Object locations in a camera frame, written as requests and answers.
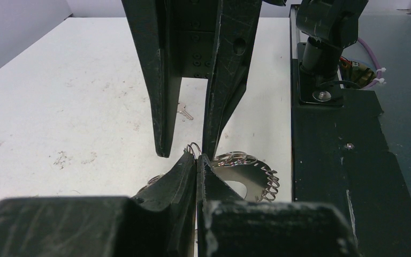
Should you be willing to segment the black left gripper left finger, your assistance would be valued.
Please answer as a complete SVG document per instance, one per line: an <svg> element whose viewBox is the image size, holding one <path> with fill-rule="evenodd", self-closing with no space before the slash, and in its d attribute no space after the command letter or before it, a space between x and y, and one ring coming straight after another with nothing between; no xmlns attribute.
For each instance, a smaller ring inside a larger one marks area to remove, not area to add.
<svg viewBox="0 0 411 257"><path fill-rule="evenodd" d="M193 256L196 160L129 198L0 201L0 256Z"/></svg>

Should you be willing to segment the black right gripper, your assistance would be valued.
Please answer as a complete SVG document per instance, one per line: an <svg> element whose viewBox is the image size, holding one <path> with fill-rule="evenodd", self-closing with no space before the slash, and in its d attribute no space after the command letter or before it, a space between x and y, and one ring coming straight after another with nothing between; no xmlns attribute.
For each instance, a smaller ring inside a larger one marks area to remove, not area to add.
<svg viewBox="0 0 411 257"><path fill-rule="evenodd" d="M181 77L208 79L202 152L213 158L246 91L261 1L123 1L159 157L171 153Z"/></svg>

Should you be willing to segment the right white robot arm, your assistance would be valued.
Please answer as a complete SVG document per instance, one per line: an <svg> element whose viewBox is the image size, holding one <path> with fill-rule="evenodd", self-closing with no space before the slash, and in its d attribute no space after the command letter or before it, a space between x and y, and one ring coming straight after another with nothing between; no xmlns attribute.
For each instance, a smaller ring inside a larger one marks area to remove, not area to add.
<svg viewBox="0 0 411 257"><path fill-rule="evenodd" d="M342 103L335 76L343 50L358 40L366 1L302 1L296 27L308 35L299 62L300 99ZM219 138L243 97L262 1L123 1L146 84L156 154L169 157L183 78L207 79L202 151Z"/></svg>

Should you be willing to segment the metal disc with keyrings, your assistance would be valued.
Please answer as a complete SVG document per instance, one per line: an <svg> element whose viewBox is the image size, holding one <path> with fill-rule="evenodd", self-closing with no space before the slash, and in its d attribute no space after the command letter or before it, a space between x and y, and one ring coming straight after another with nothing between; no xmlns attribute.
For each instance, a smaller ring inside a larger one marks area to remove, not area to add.
<svg viewBox="0 0 411 257"><path fill-rule="evenodd" d="M264 160L233 151L214 157L214 173L247 201L273 202L279 192L277 171Z"/></svg>

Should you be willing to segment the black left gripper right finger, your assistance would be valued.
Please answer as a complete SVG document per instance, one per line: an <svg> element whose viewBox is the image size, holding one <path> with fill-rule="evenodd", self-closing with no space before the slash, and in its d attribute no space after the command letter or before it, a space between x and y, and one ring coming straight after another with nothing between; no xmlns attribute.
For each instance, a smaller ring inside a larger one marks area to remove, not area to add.
<svg viewBox="0 0 411 257"><path fill-rule="evenodd" d="M197 161L199 256L358 256L343 214L324 203L245 201Z"/></svg>

